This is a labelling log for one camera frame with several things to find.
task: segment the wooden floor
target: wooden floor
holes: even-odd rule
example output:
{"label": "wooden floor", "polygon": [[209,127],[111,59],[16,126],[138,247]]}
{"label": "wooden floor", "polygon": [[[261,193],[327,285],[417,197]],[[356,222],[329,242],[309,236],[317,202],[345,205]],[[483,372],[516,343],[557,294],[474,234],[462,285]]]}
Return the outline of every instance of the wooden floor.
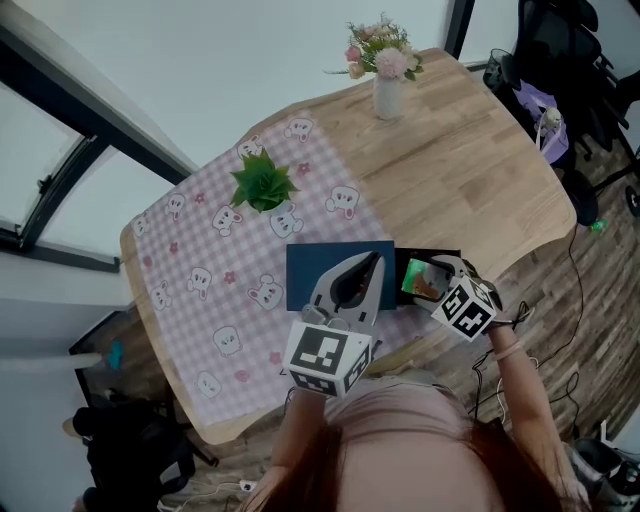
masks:
{"label": "wooden floor", "polygon": [[[579,156],[577,166],[596,183],[627,162],[621,146],[616,145],[612,153],[594,151],[589,163]],[[572,343],[540,370],[551,399],[562,396],[570,376],[579,372],[572,397],[580,404],[577,424],[582,435],[589,435],[604,419],[615,435],[640,403],[640,219],[634,219],[627,209],[627,184],[640,188],[631,176],[599,198],[601,217],[609,223],[604,233],[583,227],[577,230],[572,254],[584,287],[584,315]],[[571,339],[580,314],[580,287],[568,255],[572,236],[573,232],[529,254],[495,283],[512,314],[521,300],[535,307],[531,321],[518,332],[529,354],[539,360]],[[124,346],[122,369],[114,372],[102,365],[85,371],[91,391],[99,394],[114,387],[129,396],[162,398],[162,371],[135,310],[107,322],[83,343],[83,351],[107,353],[113,340]],[[434,372],[471,408],[477,386],[471,366],[487,350],[487,340],[469,344],[440,329],[423,347],[416,362]],[[498,368],[489,358],[481,369],[482,397],[486,397],[496,390]],[[552,407],[559,429],[568,438],[576,406],[563,399]],[[198,464],[194,480],[200,483],[192,482],[180,495],[167,497],[166,503],[179,504],[192,495],[213,493],[220,483],[258,480],[268,465],[280,415],[281,411],[275,411],[238,440],[210,447],[210,453],[220,458],[220,466],[211,469]],[[501,416],[495,398],[480,407],[483,420]],[[221,490],[190,501],[185,510],[235,510],[242,497],[240,492]]]}

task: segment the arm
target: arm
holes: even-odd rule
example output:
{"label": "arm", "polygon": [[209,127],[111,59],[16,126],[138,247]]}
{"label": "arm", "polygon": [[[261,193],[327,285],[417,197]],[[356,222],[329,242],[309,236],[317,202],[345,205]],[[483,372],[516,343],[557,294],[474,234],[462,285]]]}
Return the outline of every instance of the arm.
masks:
{"label": "arm", "polygon": [[309,440],[324,422],[325,397],[319,393],[296,389],[276,435],[271,454],[272,466],[289,468],[297,461]]}
{"label": "arm", "polygon": [[282,420],[271,452],[271,467],[267,470],[250,498],[244,512],[259,510],[271,489],[286,475],[324,422],[325,397],[297,388]]}
{"label": "arm", "polygon": [[[517,341],[508,326],[490,330],[489,337],[496,354]],[[547,392],[529,356],[524,350],[517,350],[498,361],[498,366],[516,443],[550,479],[575,479],[551,414]]]}

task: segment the white vase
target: white vase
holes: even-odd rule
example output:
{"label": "white vase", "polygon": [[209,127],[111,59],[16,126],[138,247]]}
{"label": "white vase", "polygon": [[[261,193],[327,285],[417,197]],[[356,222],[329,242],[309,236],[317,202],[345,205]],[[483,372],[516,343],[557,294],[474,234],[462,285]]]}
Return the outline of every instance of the white vase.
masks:
{"label": "white vase", "polygon": [[380,119],[402,115],[402,82],[399,78],[373,79],[373,110]]}

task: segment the pink checkered tablecloth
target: pink checkered tablecloth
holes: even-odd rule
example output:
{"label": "pink checkered tablecloth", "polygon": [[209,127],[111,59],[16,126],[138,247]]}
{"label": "pink checkered tablecloth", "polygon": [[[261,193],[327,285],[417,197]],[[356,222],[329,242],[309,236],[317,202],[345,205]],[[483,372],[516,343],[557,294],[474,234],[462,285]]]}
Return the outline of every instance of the pink checkered tablecloth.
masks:
{"label": "pink checkered tablecloth", "polygon": [[[258,214],[229,206],[240,155],[265,147],[300,190]],[[132,221],[139,265],[162,340],[204,426],[284,402],[291,323],[289,243],[388,240],[357,184],[307,111],[254,134]],[[383,311],[376,356],[425,332],[418,308]]]}

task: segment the white wall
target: white wall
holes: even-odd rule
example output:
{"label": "white wall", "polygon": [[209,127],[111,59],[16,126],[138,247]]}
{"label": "white wall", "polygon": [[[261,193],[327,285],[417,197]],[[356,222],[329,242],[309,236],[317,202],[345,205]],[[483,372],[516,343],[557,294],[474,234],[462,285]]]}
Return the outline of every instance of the white wall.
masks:
{"label": "white wall", "polygon": [[124,270],[93,272],[0,252],[0,298],[124,308],[133,298]]}
{"label": "white wall", "polygon": [[61,425],[86,403],[71,371],[0,373],[0,503],[8,512],[66,512],[93,485],[86,448]]}
{"label": "white wall", "polygon": [[518,39],[518,0],[476,0],[460,62],[486,62],[491,50],[513,51]]}
{"label": "white wall", "polygon": [[108,306],[0,299],[0,358],[65,351],[112,312]]}
{"label": "white wall", "polygon": [[19,0],[198,165],[287,105],[352,85],[345,23],[382,11],[442,44],[448,0]]}

